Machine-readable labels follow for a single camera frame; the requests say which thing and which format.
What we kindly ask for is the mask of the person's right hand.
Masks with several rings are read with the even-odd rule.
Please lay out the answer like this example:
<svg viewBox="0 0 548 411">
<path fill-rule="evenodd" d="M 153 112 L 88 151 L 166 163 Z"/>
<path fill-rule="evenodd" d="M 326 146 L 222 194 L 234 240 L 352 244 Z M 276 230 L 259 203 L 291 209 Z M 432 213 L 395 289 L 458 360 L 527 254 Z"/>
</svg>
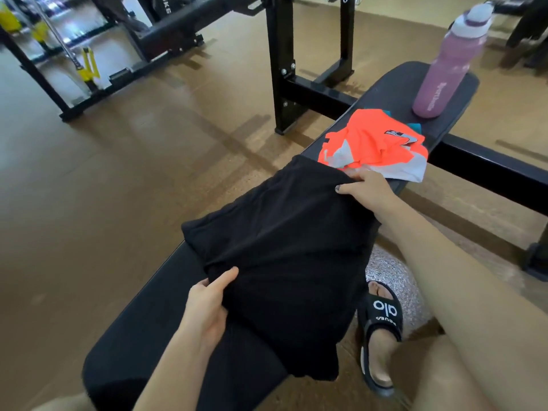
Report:
<svg viewBox="0 0 548 411">
<path fill-rule="evenodd" d="M 368 168 L 349 169 L 345 173 L 353 180 L 351 183 L 366 184 L 366 202 L 359 203 L 370 210 L 381 223 L 386 222 L 406 206 L 380 173 Z"/>
</svg>

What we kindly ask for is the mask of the black garment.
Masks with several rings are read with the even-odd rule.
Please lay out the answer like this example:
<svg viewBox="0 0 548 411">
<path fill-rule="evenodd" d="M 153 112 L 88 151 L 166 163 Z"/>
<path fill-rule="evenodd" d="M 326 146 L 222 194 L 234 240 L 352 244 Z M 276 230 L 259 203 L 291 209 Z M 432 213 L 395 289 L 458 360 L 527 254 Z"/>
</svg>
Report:
<svg viewBox="0 0 548 411">
<path fill-rule="evenodd" d="M 371 211 L 343 171 L 296 156 L 232 203 L 182 224 L 210 281 L 239 269 L 223 304 L 296 377 L 333 381 L 337 344 L 366 292 Z"/>
</svg>

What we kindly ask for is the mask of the pink water bottle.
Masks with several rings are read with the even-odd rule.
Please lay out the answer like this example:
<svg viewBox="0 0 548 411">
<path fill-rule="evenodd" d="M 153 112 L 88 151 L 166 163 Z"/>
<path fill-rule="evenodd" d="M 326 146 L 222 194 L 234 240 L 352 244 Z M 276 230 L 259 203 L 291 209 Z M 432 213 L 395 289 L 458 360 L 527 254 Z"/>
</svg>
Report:
<svg viewBox="0 0 548 411">
<path fill-rule="evenodd" d="M 421 118 L 441 115 L 483 50 L 493 22 L 494 5 L 477 4 L 458 16 L 446 33 L 414 100 L 412 111 Z"/>
</svg>

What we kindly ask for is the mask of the black gym equipment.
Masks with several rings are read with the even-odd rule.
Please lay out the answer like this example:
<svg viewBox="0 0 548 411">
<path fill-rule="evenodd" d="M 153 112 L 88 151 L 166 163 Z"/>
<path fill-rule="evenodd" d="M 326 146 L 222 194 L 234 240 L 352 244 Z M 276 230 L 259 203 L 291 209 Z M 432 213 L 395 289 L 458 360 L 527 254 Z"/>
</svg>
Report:
<svg viewBox="0 0 548 411">
<path fill-rule="evenodd" d="M 517 17 L 500 65 L 510 69 L 520 60 L 537 73 L 548 72 L 548 0 L 487 0 L 494 14 Z"/>
</svg>

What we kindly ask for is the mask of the speckled grey floor mat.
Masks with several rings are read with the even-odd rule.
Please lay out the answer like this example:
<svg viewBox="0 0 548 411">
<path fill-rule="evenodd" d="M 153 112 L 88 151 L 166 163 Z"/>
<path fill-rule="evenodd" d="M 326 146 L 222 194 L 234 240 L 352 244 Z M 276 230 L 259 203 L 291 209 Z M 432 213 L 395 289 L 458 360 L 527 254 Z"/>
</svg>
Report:
<svg viewBox="0 0 548 411">
<path fill-rule="evenodd" d="M 367 281 L 387 284 L 396 294 L 403 310 L 405 338 L 409 338 L 433 318 L 412 273 L 404 262 L 377 244 L 373 246 L 365 274 Z"/>
</svg>

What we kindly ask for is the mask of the person's left forearm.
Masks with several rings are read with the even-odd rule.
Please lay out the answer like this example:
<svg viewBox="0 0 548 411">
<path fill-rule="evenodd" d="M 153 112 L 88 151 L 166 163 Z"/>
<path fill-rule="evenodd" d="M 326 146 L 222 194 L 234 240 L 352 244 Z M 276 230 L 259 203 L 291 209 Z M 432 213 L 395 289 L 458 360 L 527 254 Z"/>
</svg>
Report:
<svg viewBox="0 0 548 411">
<path fill-rule="evenodd" d="M 132 411 L 196 411 L 209 359 L 222 335 L 176 331 Z"/>
</svg>

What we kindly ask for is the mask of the person's left hand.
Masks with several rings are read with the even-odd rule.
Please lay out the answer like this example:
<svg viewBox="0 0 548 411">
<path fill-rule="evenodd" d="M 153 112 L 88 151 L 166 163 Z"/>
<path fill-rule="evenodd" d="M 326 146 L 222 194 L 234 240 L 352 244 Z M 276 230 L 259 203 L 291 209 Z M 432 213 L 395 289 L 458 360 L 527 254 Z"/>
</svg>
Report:
<svg viewBox="0 0 548 411">
<path fill-rule="evenodd" d="M 207 297 L 209 278 L 193 285 L 188 292 L 184 315 L 176 334 L 184 345 L 201 356 L 210 356 L 221 340 L 228 316 L 222 301 Z"/>
</svg>

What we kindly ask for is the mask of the orange and grey garment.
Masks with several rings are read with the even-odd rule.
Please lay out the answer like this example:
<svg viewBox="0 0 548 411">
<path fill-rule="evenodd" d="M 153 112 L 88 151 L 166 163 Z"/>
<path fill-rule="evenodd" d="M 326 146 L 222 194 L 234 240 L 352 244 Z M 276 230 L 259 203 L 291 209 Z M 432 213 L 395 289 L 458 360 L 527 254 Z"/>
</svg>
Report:
<svg viewBox="0 0 548 411">
<path fill-rule="evenodd" d="M 326 134 L 317 161 L 339 170 L 368 168 L 386 179 L 421 183 L 428 165 L 425 137 L 380 109 L 359 109 Z"/>
</svg>

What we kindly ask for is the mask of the black weight plate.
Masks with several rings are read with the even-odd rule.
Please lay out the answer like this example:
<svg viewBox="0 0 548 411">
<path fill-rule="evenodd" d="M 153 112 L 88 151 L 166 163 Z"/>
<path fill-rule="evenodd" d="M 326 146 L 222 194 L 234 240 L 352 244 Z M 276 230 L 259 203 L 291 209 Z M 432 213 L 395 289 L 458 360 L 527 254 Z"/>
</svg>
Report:
<svg viewBox="0 0 548 411">
<path fill-rule="evenodd" d="M 156 23 L 161 19 L 181 10 L 188 0 L 146 0 L 148 10 L 152 13 L 152 22 Z"/>
</svg>

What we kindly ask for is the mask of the black padded bench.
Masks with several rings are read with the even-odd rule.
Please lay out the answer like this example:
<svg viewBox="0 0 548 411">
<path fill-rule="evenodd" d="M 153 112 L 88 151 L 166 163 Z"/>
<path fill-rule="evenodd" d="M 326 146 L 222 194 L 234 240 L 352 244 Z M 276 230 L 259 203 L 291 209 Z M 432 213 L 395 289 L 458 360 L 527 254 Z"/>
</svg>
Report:
<svg viewBox="0 0 548 411">
<path fill-rule="evenodd" d="M 347 122 L 335 121 L 297 156 L 318 162 L 326 134 Z M 373 245 L 380 227 L 374 221 L 370 227 Z M 83 366 L 84 386 L 97 411 L 131 411 L 179 326 L 190 287 L 206 276 L 201 259 L 183 241 L 114 320 Z M 225 335 L 209 362 L 197 410 L 253 411 L 289 375 L 271 347 L 229 314 Z"/>
</svg>

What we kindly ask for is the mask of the black steel bench frame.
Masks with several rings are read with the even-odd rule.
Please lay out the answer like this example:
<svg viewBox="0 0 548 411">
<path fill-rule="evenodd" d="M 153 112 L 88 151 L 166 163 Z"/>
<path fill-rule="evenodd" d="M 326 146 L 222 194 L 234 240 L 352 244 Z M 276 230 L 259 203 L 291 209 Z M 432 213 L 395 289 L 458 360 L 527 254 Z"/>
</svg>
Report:
<svg viewBox="0 0 548 411">
<path fill-rule="evenodd" d="M 354 0 L 340 6 L 340 58 L 315 80 L 295 74 L 293 0 L 262 0 L 266 12 L 275 105 L 275 131 L 283 135 L 305 111 L 345 123 L 358 108 L 381 108 L 422 125 L 428 162 L 457 177 L 548 216 L 548 171 L 449 134 L 471 102 L 479 81 L 468 74 L 441 117 L 413 115 L 411 102 L 428 65 L 411 61 L 383 75 L 360 98 L 335 87 L 353 74 Z"/>
</svg>

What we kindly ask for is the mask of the person's left leg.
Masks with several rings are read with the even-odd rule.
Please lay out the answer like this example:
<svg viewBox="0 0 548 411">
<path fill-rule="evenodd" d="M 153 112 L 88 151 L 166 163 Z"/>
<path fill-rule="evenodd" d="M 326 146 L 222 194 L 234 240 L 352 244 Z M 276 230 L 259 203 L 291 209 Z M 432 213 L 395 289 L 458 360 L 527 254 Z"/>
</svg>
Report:
<svg viewBox="0 0 548 411">
<path fill-rule="evenodd" d="M 71 396 L 62 396 L 47 401 L 30 411 L 97 411 L 85 392 Z"/>
</svg>

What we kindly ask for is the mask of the black squat rack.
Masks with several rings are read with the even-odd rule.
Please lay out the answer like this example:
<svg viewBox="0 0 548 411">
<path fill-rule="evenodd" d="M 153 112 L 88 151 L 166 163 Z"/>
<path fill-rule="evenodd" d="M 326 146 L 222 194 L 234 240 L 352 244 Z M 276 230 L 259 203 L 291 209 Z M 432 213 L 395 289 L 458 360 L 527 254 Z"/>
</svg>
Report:
<svg viewBox="0 0 548 411">
<path fill-rule="evenodd" d="M 264 9 L 264 0 L 188 0 L 179 11 L 152 22 L 148 1 L 137 0 L 151 25 L 139 20 L 124 6 L 124 0 L 37 0 L 55 25 L 54 19 L 76 8 L 90 4 L 100 14 L 102 23 L 72 39 L 63 39 L 84 67 L 90 67 L 99 90 L 90 94 L 79 79 L 73 63 L 65 56 L 58 41 L 29 0 L 0 0 L 0 49 L 5 47 L 17 59 L 20 67 L 34 79 L 60 110 L 59 117 L 69 123 L 84 111 L 112 96 L 132 82 L 143 78 L 189 50 L 203 45 L 199 31 L 231 12 L 256 16 Z M 92 48 L 87 44 L 95 37 L 114 28 L 127 35 L 140 61 L 108 77 L 102 87 Z M 39 65 L 65 59 L 70 66 L 69 77 L 82 89 L 84 96 L 69 104 L 46 79 Z"/>
</svg>

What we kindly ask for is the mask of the person's right forearm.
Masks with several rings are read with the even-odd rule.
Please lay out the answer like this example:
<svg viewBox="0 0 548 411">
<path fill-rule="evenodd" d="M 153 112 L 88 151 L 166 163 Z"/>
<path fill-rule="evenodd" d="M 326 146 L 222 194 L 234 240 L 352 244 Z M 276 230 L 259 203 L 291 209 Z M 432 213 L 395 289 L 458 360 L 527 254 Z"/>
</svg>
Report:
<svg viewBox="0 0 548 411">
<path fill-rule="evenodd" d="M 548 411 L 548 315 L 394 197 L 374 211 L 499 411 Z"/>
</svg>

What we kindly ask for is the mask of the teal garment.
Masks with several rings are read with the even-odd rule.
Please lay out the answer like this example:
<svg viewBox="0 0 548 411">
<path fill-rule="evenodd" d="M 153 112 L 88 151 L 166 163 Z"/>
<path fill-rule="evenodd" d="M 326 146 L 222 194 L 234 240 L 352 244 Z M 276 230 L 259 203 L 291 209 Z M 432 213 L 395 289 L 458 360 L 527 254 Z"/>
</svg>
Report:
<svg viewBox="0 0 548 411">
<path fill-rule="evenodd" d="M 383 112 L 388 115 L 389 117 L 392 117 L 392 113 L 389 110 L 383 110 Z M 405 123 L 408 127 L 410 127 L 413 131 L 417 132 L 418 134 L 422 135 L 422 126 L 420 123 Z"/>
</svg>

